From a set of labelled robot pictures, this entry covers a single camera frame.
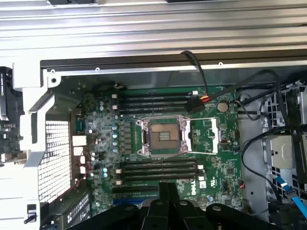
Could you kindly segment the silver CPU socket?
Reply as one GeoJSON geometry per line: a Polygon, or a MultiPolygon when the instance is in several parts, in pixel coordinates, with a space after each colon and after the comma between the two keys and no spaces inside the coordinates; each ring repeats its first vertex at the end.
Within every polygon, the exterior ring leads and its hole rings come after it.
{"type": "Polygon", "coordinates": [[[169,158],[192,151],[190,119],[182,115],[149,116],[135,122],[136,153],[147,158],[169,158]]]}

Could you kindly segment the black case latch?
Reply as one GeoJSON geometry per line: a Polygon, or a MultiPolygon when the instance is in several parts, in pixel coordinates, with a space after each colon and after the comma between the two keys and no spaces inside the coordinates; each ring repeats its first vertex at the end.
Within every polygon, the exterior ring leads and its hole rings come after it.
{"type": "Polygon", "coordinates": [[[24,220],[24,224],[36,222],[37,219],[37,208],[36,204],[27,205],[27,218],[24,220]]]}

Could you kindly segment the green Dell motherboard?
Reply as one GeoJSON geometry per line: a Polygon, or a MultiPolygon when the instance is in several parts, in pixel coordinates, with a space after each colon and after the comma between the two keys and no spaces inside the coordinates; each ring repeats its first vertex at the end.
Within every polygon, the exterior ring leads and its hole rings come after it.
{"type": "MultiPolygon", "coordinates": [[[[234,208],[242,207],[242,194],[238,191],[241,179],[240,166],[240,146],[238,109],[234,104],[235,93],[227,93],[210,102],[205,108],[196,113],[167,113],[167,114],[120,114],[119,103],[122,99],[112,98],[112,93],[147,93],[147,92],[192,92],[195,96],[205,96],[206,90],[203,87],[179,87],[179,88],[156,88],[156,89],[123,89],[123,90],[96,90],[86,92],[83,99],[74,109],[71,115],[73,122],[73,136],[85,135],[87,145],[83,147],[83,154],[86,163],[81,166],[86,167],[87,184],[91,192],[91,210],[96,215],[106,211],[113,206],[113,199],[145,198],[156,199],[156,192],[134,192],[124,194],[112,193],[113,187],[126,186],[159,186],[161,182],[175,183],[181,199],[196,201],[201,209],[205,209],[212,203],[221,203],[234,208]],[[229,109],[226,113],[220,113],[216,106],[219,102],[227,102],[229,109]],[[149,116],[182,115],[187,118],[207,118],[216,117],[219,129],[219,144],[217,155],[206,155],[197,153],[187,153],[188,157],[198,158],[198,162],[182,163],[161,163],[154,165],[139,165],[121,167],[121,162],[126,161],[148,161],[164,158],[147,158],[136,153],[136,144],[139,132],[135,122],[141,118],[149,116]],[[85,122],[84,134],[76,134],[75,121],[83,119],[85,122]],[[204,176],[204,181],[199,180],[169,180],[169,181],[145,181],[145,182],[125,182],[122,185],[115,185],[116,179],[121,179],[121,175],[136,174],[116,174],[116,169],[139,168],[139,167],[159,167],[169,165],[197,165],[200,171],[198,176],[204,176]]],[[[162,103],[138,103],[138,104],[186,104],[181,102],[162,103]]],[[[192,151],[212,152],[214,133],[211,130],[210,120],[193,120],[191,123],[190,138],[192,141],[192,151]]]]}

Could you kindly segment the RAM slot white latches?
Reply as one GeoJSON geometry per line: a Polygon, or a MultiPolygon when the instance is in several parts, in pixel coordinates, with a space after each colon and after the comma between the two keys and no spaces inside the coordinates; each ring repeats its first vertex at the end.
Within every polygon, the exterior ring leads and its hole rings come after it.
{"type": "Polygon", "coordinates": [[[159,167],[139,167],[116,169],[116,174],[151,174],[151,173],[198,173],[197,165],[169,165],[159,167]]]}
{"type": "Polygon", "coordinates": [[[112,98],[159,98],[159,97],[189,97],[195,96],[192,92],[147,92],[147,93],[112,93],[112,98]]]}
{"type": "Polygon", "coordinates": [[[169,180],[199,180],[204,181],[204,176],[193,176],[193,175],[183,175],[183,176],[157,176],[157,177],[138,177],[138,178],[124,178],[116,179],[115,185],[122,185],[125,182],[145,182],[145,181],[169,181],[169,180]]]}
{"type": "Polygon", "coordinates": [[[120,104],[119,109],[153,109],[153,108],[178,108],[185,107],[186,103],[171,104],[120,104]]]}

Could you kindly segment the RAM slot black latches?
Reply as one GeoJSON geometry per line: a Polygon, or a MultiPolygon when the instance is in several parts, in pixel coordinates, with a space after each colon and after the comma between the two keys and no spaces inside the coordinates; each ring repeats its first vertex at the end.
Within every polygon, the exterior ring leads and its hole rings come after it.
{"type": "Polygon", "coordinates": [[[187,101],[189,98],[127,98],[119,101],[120,104],[133,104],[133,103],[162,103],[162,102],[181,102],[187,101]]]}
{"type": "Polygon", "coordinates": [[[161,164],[161,163],[182,163],[182,162],[198,162],[199,159],[197,158],[184,158],[184,159],[164,159],[164,160],[157,160],[157,161],[126,161],[121,162],[121,167],[127,166],[139,166],[139,165],[154,165],[154,164],[161,164]]]}
{"type": "Polygon", "coordinates": [[[183,172],[183,173],[160,173],[160,174],[149,174],[149,175],[140,175],[140,174],[136,174],[136,175],[121,175],[120,178],[124,179],[124,178],[138,178],[138,177],[157,177],[157,176],[183,176],[183,175],[193,175],[193,176],[198,176],[197,173],[195,172],[183,172]]]}
{"type": "Polygon", "coordinates": [[[183,108],[178,109],[143,109],[143,110],[120,110],[120,114],[123,115],[135,115],[135,114],[167,114],[167,113],[186,113],[183,108]]]}

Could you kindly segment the blue rear port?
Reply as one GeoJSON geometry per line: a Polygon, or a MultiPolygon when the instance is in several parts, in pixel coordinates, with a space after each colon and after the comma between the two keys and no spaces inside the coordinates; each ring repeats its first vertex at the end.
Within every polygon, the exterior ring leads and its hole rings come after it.
{"type": "Polygon", "coordinates": [[[85,131],[85,122],[83,119],[77,118],[75,121],[75,129],[76,129],[76,134],[84,134],[85,131]]]}

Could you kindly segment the blue expansion slot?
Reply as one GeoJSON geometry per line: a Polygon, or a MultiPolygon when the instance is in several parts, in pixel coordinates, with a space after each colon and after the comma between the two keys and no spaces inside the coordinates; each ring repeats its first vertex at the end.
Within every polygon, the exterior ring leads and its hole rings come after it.
{"type": "Polygon", "coordinates": [[[133,204],[136,206],[140,206],[144,200],[146,199],[145,198],[113,199],[113,206],[118,206],[122,204],[133,204]]]}

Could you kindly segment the silver socket cover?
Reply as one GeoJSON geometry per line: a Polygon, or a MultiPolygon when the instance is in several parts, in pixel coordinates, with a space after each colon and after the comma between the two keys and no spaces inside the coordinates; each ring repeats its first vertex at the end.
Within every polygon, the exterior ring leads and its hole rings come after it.
{"type": "Polygon", "coordinates": [[[217,155],[218,153],[218,144],[219,144],[219,129],[217,127],[217,118],[216,117],[207,117],[207,118],[189,118],[186,119],[186,121],[193,121],[193,120],[210,120],[211,122],[211,130],[214,133],[213,137],[213,149],[212,152],[195,152],[195,151],[190,151],[190,153],[197,153],[197,154],[206,154],[206,155],[217,155]]]}

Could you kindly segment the black Nvidia graphics card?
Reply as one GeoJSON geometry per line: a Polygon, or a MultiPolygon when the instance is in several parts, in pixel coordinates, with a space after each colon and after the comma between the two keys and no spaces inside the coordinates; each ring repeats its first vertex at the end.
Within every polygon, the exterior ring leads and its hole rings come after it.
{"type": "Polygon", "coordinates": [[[0,67],[0,154],[20,152],[22,93],[13,88],[12,69],[0,67]]]}

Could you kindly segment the grey metal PC case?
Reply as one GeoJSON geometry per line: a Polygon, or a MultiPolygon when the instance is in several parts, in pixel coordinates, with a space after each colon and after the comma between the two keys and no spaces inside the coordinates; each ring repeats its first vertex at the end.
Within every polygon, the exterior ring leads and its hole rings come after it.
{"type": "Polygon", "coordinates": [[[71,190],[90,192],[72,146],[71,115],[86,92],[179,87],[203,87],[210,101],[235,93],[242,207],[229,207],[270,223],[266,182],[281,199],[265,176],[262,142],[279,131],[307,131],[307,125],[290,124],[283,102],[287,86],[307,84],[307,49],[42,60],[39,75],[47,88],[38,97],[30,95],[35,103],[20,119],[20,146],[29,158],[22,170],[23,200],[18,207],[23,217],[13,230],[39,230],[41,203],[51,203],[71,190]],[[265,97],[274,92],[285,126],[270,129],[261,109],[265,97]],[[24,224],[28,204],[36,204],[37,219],[24,224]]]}

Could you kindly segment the grey metal disk bay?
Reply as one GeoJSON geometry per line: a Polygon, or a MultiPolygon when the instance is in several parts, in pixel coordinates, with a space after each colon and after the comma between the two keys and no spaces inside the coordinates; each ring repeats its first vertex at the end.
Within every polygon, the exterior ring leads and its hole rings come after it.
{"type": "MultiPolygon", "coordinates": [[[[283,102],[290,124],[307,125],[307,84],[283,91],[283,102]]],[[[270,129],[284,127],[276,92],[265,97],[261,109],[268,116],[270,129]]],[[[283,230],[307,230],[307,131],[279,131],[263,139],[265,176],[270,223],[283,230]]]]}

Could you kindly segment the long black expansion slot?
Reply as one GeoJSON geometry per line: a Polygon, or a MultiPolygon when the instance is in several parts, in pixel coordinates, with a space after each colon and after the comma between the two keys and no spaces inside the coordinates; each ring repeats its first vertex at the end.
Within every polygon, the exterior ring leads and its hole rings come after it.
{"type": "Polygon", "coordinates": [[[112,193],[114,194],[124,194],[124,193],[134,193],[134,192],[156,192],[158,190],[158,186],[151,185],[151,186],[126,186],[126,187],[113,187],[112,193]]]}

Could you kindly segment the labelled power supply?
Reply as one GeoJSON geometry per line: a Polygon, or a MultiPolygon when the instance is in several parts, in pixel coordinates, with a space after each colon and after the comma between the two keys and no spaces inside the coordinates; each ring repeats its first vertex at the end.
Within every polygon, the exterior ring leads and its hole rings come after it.
{"type": "Polygon", "coordinates": [[[71,190],[51,203],[41,203],[39,230],[66,230],[90,217],[90,192],[87,189],[71,190]]]}

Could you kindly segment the black power plug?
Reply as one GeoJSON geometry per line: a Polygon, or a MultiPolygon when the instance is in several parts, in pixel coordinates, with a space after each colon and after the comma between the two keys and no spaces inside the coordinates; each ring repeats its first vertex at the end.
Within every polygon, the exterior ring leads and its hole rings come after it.
{"type": "Polygon", "coordinates": [[[207,95],[202,96],[202,97],[199,97],[199,96],[192,97],[185,104],[185,109],[189,113],[199,112],[205,108],[204,105],[210,100],[211,99],[207,95]]]}

